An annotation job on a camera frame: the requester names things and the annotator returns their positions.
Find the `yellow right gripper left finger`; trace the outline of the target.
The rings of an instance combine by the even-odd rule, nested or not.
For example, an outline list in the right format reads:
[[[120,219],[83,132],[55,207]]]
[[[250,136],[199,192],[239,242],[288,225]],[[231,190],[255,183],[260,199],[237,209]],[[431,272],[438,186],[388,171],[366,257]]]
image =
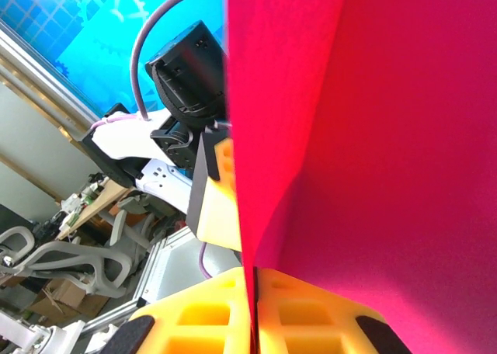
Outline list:
[[[101,353],[250,353],[242,267],[137,309]]]

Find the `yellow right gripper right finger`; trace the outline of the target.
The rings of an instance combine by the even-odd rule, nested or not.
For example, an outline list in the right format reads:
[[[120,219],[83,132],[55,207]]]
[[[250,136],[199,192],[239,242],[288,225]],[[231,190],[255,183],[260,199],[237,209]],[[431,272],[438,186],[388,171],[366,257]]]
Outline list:
[[[410,353],[377,311],[276,271],[257,271],[261,353]]]

